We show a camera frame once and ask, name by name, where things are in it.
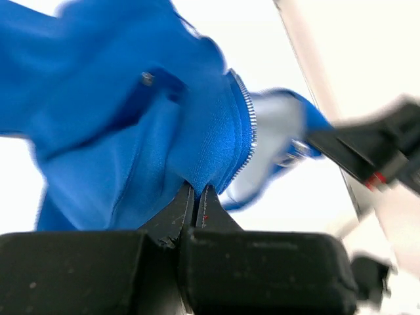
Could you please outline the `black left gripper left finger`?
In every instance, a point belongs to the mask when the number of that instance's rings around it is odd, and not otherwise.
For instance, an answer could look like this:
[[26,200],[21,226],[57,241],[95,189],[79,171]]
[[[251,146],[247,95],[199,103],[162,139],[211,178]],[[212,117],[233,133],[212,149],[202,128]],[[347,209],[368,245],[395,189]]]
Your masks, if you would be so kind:
[[156,245],[175,248],[178,245],[182,229],[191,225],[194,203],[194,189],[184,182],[170,204],[139,229],[146,231]]

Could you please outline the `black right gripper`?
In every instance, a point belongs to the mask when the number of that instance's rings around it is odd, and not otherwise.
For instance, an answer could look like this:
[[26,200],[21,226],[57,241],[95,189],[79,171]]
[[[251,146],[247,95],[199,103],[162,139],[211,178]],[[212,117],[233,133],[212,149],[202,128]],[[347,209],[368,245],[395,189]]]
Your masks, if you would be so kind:
[[310,132],[309,144],[370,189],[398,181],[419,193],[419,100],[403,96],[365,122]]

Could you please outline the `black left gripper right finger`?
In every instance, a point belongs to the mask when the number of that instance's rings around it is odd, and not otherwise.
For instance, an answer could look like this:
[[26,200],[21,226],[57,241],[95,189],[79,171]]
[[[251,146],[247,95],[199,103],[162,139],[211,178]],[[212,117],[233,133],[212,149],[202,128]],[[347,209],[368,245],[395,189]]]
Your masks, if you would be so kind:
[[195,227],[212,231],[243,230],[224,210],[213,186],[206,186],[201,194]]

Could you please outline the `blue zip-up jacket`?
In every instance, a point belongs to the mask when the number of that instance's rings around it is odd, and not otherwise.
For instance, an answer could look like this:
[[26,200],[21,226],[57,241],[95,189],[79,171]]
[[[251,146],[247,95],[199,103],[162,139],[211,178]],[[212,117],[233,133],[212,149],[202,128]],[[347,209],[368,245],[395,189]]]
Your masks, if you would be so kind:
[[170,1],[1,2],[1,134],[33,142],[38,231],[136,229],[185,182],[237,210],[329,127],[294,91],[250,93]]

